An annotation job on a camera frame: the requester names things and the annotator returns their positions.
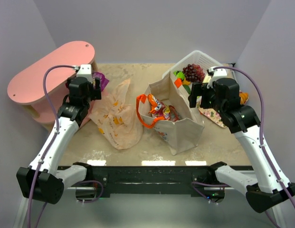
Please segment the purple snack bag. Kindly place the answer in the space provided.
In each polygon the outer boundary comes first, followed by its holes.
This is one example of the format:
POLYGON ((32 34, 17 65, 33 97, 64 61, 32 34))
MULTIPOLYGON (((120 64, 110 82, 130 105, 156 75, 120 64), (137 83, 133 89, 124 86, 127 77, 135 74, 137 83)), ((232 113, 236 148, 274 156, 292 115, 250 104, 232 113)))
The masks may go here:
POLYGON ((100 72, 94 72, 92 74, 92 78, 93 79, 96 79, 96 78, 99 79, 101 92, 104 91, 104 89, 106 88, 106 86, 109 83, 109 80, 105 77, 105 75, 103 73, 100 73, 100 72))

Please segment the green watermelon ball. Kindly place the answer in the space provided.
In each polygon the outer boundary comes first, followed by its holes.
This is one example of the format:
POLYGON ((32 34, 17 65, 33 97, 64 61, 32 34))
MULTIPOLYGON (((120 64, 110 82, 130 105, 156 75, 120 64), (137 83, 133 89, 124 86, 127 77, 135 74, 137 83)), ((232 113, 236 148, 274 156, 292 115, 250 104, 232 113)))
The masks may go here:
POLYGON ((182 71, 174 71, 173 74, 181 81, 185 79, 185 74, 182 71))

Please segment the orange banana print plastic bag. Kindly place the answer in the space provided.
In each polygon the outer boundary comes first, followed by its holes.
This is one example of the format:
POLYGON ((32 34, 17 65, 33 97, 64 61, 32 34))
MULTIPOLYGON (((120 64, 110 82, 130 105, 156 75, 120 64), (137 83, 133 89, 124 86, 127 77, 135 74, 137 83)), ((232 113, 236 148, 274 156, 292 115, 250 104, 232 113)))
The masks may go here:
POLYGON ((112 92, 105 89, 102 99, 95 101, 88 116, 97 125, 101 135, 117 150, 135 146, 143 134, 135 106, 126 103, 130 83, 131 80, 126 79, 112 92))

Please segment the orange yellow snack bag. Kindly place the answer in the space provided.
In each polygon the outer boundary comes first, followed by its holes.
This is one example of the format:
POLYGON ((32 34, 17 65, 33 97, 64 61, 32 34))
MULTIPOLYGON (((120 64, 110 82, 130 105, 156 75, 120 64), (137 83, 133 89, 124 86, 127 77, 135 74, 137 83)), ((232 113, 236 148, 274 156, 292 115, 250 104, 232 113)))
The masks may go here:
POLYGON ((151 105, 150 114, 153 118, 162 118, 163 120, 170 119, 170 109, 163 102, 158 100, 154 95, 148 94, 147 99, 151 105))

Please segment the canvas tote bag orange handles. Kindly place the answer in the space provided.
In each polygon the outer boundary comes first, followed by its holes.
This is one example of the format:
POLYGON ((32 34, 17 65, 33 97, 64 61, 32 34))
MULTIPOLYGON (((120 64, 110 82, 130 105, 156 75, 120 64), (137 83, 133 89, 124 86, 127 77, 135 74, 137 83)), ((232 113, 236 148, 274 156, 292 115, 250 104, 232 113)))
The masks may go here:
POLYGON ((172 155, 198 146, 204 129, 202 116, 197 108, 189 107, 188 93, 173 73, 149 84, 144 94, 137 96, 136 113, 144 127, 154 129, 167 142, 172 155), (174 106, 182 119, 172 122, 153 118, 149 113, 151 105, 147 99, 148 94, 154 95, 167 106, 174 106))

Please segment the red snack bag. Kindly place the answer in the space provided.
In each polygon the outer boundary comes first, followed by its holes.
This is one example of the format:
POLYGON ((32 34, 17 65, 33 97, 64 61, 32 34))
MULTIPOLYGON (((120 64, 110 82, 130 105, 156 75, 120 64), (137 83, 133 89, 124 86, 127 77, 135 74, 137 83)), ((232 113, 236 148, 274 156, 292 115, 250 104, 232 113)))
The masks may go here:
POLYGON ((170 121, 176 122, 182 119, 181 115, 177 112, 174 106, 170 105, 169 110, 170 110, 170 118, 169 118, 170 121))

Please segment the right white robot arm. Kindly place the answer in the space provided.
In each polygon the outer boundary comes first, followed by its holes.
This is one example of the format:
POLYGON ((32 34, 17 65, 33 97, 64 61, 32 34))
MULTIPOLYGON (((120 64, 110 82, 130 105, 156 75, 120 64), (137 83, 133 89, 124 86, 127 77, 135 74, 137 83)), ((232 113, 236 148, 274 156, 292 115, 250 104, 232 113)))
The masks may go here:
POLYGON ((239 85, 234 79, 221 78, 208 86, 193 83, 188 97, 190 107, 201 97, 200 107, 212 108, 219 113, 223 123, 242 145, 249 158, 256 178, 250 178, 217 162, 210 166, 217 182, 224 183, 242 193, 251 208, 262 213, 295 195, 295 183, 291 183, 280 171, 270 150, 262 151, 261 122, 255 110, 240 103, 239 85))

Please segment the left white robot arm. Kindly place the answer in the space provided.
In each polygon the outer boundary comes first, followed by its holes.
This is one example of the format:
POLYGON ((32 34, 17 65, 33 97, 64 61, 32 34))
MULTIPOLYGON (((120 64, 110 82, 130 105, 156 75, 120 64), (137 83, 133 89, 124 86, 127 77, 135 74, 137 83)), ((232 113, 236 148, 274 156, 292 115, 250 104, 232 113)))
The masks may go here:
POLYGON ((67 188, 93 180, 91 165, 75 162, 63 171, 58 165, 73 135, 88 115, 90 102, 101 99, 100 80, 85 77, 67 80, 69 93, 58 109, 54 127, 42 149, 26 168, 20 167, 16 177, 25 198, 56 204, 67 188))

